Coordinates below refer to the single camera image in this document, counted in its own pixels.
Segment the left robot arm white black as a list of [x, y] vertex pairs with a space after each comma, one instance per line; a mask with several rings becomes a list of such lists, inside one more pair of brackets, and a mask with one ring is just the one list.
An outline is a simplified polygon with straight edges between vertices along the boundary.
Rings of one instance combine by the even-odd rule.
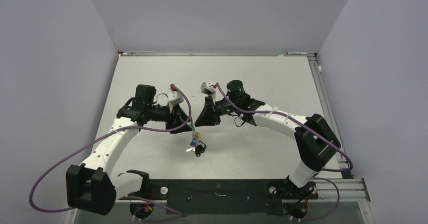
[[96, 141], [97, 147], [79, 165], [66, 171], [67, 203], [70, 207], [107, 215], [115, 202], [126, 196], [146, 198], [150, 193], [149, 174], [138, 170], [112, 176], [112, 171], [130, 141], [150, 121], [164, 122], [163, 132], [171, 134], [191, 131], [191, 115], [185, 114], [180, 103], [190, 103], [174, 84], [167, 94], [167, 105], [155, 103], [156, 88], [140, 84], [134, 97], [119, 110], [110, 131]]

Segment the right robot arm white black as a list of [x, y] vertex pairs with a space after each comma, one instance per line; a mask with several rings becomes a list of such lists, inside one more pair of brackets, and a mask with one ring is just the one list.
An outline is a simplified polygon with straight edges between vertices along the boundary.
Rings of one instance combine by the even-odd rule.
[[325, 118], [319, 114], [299, 116], [278, 110], [245, 92], [240, 80], [227, 84], [223, 99], [216, 100], [216, 86], [207, 82], [201, 85], [205, 94], [204, 107], [195, 126], [216, 126], [221, 116], [235, 113], [243, 122], [282, 133], [296, 141], [300, 163], [286, 178], [285, 191], [297, 198], [305, 192], [312, 180], [335, 156], [341, 144]]

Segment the metal key holder red handle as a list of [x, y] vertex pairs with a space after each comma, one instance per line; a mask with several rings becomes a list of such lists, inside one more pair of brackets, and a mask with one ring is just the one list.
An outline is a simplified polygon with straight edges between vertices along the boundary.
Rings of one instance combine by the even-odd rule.
[[207, 148], [207, 145], [202, 142], [201, 134], [196, 130], [194, 123], [189, 124], [192, 130], [192, 140], [190, 141], [189, 148], [186, 149], [186, 152], [194, 152], [196, 157], [200, 157]]

